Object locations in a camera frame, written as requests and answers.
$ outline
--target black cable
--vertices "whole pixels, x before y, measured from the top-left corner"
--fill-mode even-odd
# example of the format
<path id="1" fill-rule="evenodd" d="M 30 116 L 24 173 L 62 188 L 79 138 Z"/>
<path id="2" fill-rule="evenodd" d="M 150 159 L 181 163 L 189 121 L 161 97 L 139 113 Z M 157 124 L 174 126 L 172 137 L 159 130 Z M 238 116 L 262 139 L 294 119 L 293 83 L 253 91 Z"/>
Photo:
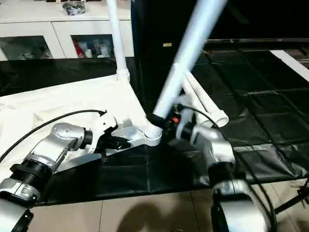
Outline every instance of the black cable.
<path id="1" fill-rule="evenodd" d="M 62 119 L 64 117 L 67 117 L 67 116 L 71 116 L 71 115 L 75 115 L 75 114 L 79 114 L 79 113 L 86 113 L 86 112 L 95 112 L 95 113 L 99 113 L 100 116 L 105 114 L 106 112 L 105 111 L 101 111 L 101 110 L 79 110 L 79 111 L 74 111 L 74 112 L 71 112 L 71 113 L 67 113 L 65 115 L 62 115 L 62 116 L 59 116 L 59 117 L 56 117 L 48 122 L 45 122 L 41 125 L 39 125 L 38 127 L 34 128 L 33 130 L 29 131 L 27 134 L 25 134 L 23 137 L 21 137 L 19 140 L 17 140 L 12 146 L 10 146 L 9 149 L 7 149 L 0 157 L 0 163 L 4 160 L 4 158 L 16 147 L 18 146 L 22 141 L 24 141 L 27 137 L 29 137 L 30 135 L 32 135 L 34 132 L 38 131 L 39 129 L 47 126 L 48 124 L 50 123 L 53 123 L 59 119 Z"/>
<path id="2" fill-rule="evenodd" d="M 203 116 L 205 116 L 212 124 L 213 126 L 219 130 L 219 126 L 215 123 L 215 121 L 212 120 L 212 118 L 210 118 L 207 114 L 203 113 L 202 111 L 192 107 L 192 106 L 187 106 L 187 105 L 178 105 L 178 107 L 182 107 L 182 108 L 187 108 L 187 109 L 191 109 L 195 112 L 198 112 L 200 114 L 202 114 Z M 221 133 L 222 136 L 228 141 L 228 139 L 225 137 L 225 135 L 223 133 Z M 234 154 L 237 155 L 237 158 L 241 161 L 241 163 L 244 165 L 244 167 L 247 169 L 247 171 L 250 173 L 250 175 L 252 176 L 254 182 L 257 183 L 257 185 L 259 186 L 261 192 L 263 193 L 263 195 L 266 198 L 267 204 L 269 206 L 269 211 L 267 210 L 265 204 L 263 203 L 263 201 L 261 200 L 261 198 L 257 195 L 256 191 L 252 188 L 252 186 L 250 184 L 248 184 L 250 191 L 252 191 L 252 193 L 254 194 L 255 198 L 259 201 L 259 203 L 261 204 L 261 206 L 263 207 L 263 209 L 265 210 L 265 212 L 267 213 L 267 217 L 271 223 L 271 231 L 273 232 L 277 232 L 277 220 L 276 220 L 276 213 L 275 213 L 275 209 L 274 206 L 268 196 L 268 194 L 266 193 L 265 189 L 263 188 L 262 184 L 260 183 L 260 181 L 258 180 L 258 178 L 255 176 L 254 171 L 252 170 L 252 168 L 250 167 L 250 165 L 245 161 L 245 159 L 239 155 L 234 149 Z"/>

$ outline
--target items on shelf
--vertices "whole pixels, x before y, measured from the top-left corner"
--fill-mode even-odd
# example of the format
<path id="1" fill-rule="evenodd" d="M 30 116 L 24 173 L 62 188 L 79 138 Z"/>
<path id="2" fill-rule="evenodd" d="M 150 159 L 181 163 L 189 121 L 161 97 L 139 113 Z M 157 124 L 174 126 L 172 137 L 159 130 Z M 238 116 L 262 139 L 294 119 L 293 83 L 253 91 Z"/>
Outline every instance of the items on shelf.
<path id="1" fill-rule="evenodd" d="M 73 43 L 79 58 L 109 58 L 114 57 L 112 39 L 91 39 L 93 35 L 75 36 Z"/>
<path id="2" fill-rule="evenodd" d="M 39 44 L 39 49 L 43 53 L 43 56 L 41 58 L 47 58 L 47 59 L 53 58 L 53 55 L 51 54 L 46 44 L 43 44 L 43 43 Z"/>
<path id="3" fill-rule="evenodd" d="M 78 58 L 84 58 L 84 54 L 81 50 L 81 48 L 79 47 L 78 43 L 76 40 L 73 39 L 73 44 L 77 53 Z"/>

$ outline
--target white pvc pipe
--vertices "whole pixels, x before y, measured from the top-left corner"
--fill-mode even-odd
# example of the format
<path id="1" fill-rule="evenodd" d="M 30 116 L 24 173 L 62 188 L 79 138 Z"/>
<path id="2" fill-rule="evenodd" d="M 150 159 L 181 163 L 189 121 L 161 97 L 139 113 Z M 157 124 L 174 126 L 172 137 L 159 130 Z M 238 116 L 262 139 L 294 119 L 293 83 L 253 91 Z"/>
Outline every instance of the white pvc pipe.
<path id="1" fill-rule="evenodd" d="M 210 114 L 211 119 L 215 121 L 219 127 L 225 126 L 228 123 L 228 116 L 223 110 L 218 108 L 189 70 L 187 70 L 186 79 L 190 83 L 205 110 Z"/>
<path id="2" fill-rule="evenodd" d="M 154 109 L 155 115 L 162 118 L 167 117 L 174 100 L 178 97 L 182 89 L 185 78 L 184 71 L 191 70 L 196 63 L 201 48 L 204 46 L 205 40 L 209 38 L 225 4 L 226 0 L 199 0 L 197 2 L 174 59 L 174 64 L 178 63 L 180 68 L 175 69 L 174 65 L 171 67 Z M 161 132 L 162 129 L 149 126 L 145 134 L 149 138 L 157 138 Z"/>
<path id="3" fill-rule="evenodd" d="M 203 107 L 201 101 L 198 99 L 196 93 L 194 92 L 187 78 L 185 78 L 183 81 L 183 89 L 186 95 L 190 96 L 192 106 L 202 111 L 203 113 L 207 114 L 210 117 L 210 115 L 206 112 L 205 108 Z M 200 113 L 196 113 L 196 116 L 197 116 L 197 124 L 203 124 L 207 127 L 212 127 L 212 123 L 209 121 L 208 118 L 206 118 Z"/>
<path id="4" fill-rule="evenodd" d="M 128 74 L 126 59 L 123 51 L 121 32 L 119 26 L 119 17 L 116 0 L 107 0 L 109 20 L 112 28 L 112 42 L 117 63 L 117 74 Z"/>

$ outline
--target tile floor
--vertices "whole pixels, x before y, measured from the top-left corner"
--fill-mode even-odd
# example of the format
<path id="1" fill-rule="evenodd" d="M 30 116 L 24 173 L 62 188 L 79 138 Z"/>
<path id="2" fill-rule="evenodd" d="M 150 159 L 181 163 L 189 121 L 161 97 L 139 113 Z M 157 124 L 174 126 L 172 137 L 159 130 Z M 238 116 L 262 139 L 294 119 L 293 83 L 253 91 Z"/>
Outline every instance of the tile floor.
<path id="1" fill-rule="evenodd" d="M 264 184 L 275 206 L 304 180 Z M 211 232 L 211 190 L 37 207 L 29 232 Z M 279 232 L 309 232 L 309 206 L 277 216 Z"/>

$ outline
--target glass cabinet door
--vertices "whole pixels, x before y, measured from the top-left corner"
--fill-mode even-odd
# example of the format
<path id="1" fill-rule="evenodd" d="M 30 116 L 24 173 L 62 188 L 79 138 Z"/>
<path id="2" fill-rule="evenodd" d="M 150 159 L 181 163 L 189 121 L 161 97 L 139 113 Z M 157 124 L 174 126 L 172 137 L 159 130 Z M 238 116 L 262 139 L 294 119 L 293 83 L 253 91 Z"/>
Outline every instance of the glass cabinet door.
<path id="1" fill-rule="evenodd" d="M 78 58 L 114 57 L 112 35 L 72 35 Z"/>
<path id="2" fill-rule="evenodd" d="M 106 21 L 53 22 L 66 58 L 114 57 L 111 24 Z M 125 57 L 133 57 L 130 20 L 119 21 Z"/>
<path id="3" fill-rule="evenodd" d="M 53 58 L 43 36 L 0 38 L 0 47 L 8 60 Z"/>
<path id="4" fill-rule="evenodd" d="M 0 23 L 0 60 L 65 58 L 51 22 Z"/>

